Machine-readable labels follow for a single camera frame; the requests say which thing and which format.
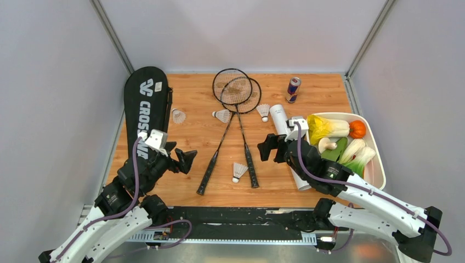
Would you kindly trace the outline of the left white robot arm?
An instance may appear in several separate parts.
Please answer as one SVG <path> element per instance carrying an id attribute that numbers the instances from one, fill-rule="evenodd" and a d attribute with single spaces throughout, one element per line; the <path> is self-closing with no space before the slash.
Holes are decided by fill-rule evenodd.
<path id="1" fill-rule="evenodd" d="M 169 142 L 151 159 L 137 155 L 134 146 L 112 183 L 94 201 L 89 214 L 59 247 L 42 252 L 40 262 L 102 262 L 114 249 L 140 230 L 167 227 L 168 207 L 150 195 L 167 171 L 187 174 L 197 151 L 183 152 Z"/>

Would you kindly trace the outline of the white shuttlecock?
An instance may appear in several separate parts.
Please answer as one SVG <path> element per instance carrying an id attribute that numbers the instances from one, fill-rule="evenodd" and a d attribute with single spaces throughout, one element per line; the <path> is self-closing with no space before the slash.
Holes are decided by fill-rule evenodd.
<path id="1" fill-rule="evenodd" d="M 231 112 L 227 109 L 214 111 L 212 112 L 212 116 L 223 123 L 227 123 L 230 120 Z"/>
<path id="2" fill-rule="evenodd" d="M 186 114 L 177 108 L 172 110 L 172 117 L 175 124 L 181 124 L 186 120 Z"/>
<path id="3" fill-rule="evenodd" d="M 269 104 L 260 104 L 256 108 L 257 112 L 259 113 L 261 119 L 263 122 L 268 121 L 268 114 L 270 110 L 270 105 Z"/>
<path id="4" fill-rule="evenodd" d="M 233 164 L 232 182 L 235 184 L 238 183 L 246 171 L 248 171 L 248 166 L 235 162 Z"/>

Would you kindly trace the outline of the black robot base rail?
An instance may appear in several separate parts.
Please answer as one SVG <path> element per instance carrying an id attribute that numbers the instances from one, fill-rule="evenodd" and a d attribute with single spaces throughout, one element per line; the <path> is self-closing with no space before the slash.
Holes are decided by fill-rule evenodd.
<path id="1" fill-rule="evenodd" d="M 145 198 L 141 207 L 153 219 L 149 245 L 296 243 L 332 249 L 346 230 L 306 208 L 168 207 L 157 196 Z"/>

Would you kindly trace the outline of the white shuttlecock tube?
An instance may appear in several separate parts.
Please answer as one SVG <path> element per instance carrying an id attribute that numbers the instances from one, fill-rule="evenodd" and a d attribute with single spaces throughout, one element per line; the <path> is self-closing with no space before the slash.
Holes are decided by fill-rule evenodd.
<path id="1" fill-rule="evenodd" d="M 287 127 L 286 121 L 288 120 L 286 112 L 281 104 L 276 104 L 270 108 L 270 115 L 273 119 L 274 126 L 278 135 L 287 135 L 290 129 Z M 308 182 L 302 180 L 298 174 L 290 168 L 296 188 L 298 191 L 305 191 L 311 188 Z"/>

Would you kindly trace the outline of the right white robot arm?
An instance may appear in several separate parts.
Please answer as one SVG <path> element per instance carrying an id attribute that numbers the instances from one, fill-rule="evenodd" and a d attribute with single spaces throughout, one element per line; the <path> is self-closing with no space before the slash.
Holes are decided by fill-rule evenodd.
<path id="1" fill-rule="evenodd" d="M 363 208 L 356 210 L 321 198 L 313 212 L 316 227 L 333 225 L 369 233 L 393 243 L 419 262 L 430 262 L 434 253 L 452 254 L 450 242 L 439 230 L 440 209 L 421 208 L 394 198 L 342 164 L 322 158 L 317 148 L 303 139 L 287 141 L 284 135 L 269 134 L 258 149 L 262 161 L 276 149 L 274 162 L 287 163 L 313 189 Z"/>

